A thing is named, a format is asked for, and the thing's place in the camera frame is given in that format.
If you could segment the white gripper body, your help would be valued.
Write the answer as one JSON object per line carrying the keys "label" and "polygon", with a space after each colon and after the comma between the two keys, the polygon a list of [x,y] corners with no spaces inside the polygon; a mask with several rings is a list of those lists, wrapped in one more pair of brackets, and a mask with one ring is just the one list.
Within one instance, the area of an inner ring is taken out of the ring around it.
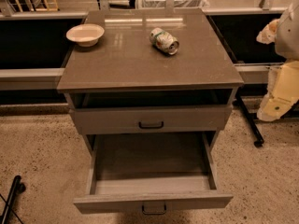
{"label": "white gripper body", "polygon": [[299,101],[299,62],[284,63],[271,68],[268,74],[267,94],[257,112],[262,121],[274,121],[285,115]]}

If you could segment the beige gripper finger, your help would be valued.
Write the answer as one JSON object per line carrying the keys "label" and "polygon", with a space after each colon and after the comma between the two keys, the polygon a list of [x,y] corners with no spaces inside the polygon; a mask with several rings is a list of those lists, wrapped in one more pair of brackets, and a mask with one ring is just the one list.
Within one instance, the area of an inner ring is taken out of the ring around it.
{"label": "beige gripper finger", "polygon": [[262,44],[270,44],[276,40],[279,19],[270,21],[256,37],[256,41]]}

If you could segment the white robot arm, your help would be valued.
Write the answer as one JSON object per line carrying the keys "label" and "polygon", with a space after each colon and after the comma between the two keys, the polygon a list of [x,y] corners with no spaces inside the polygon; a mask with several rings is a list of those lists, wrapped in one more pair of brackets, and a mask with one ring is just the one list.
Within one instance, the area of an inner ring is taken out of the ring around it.
{"label": "white robot arm", "polygon": [[293,1],[279,19],[270,21],[256,40],[274,42],[276,54],[286,59],[280,67],[269,69],[267,94],[257,112],[258,119],[274,121],[299,101],[299,1]]}

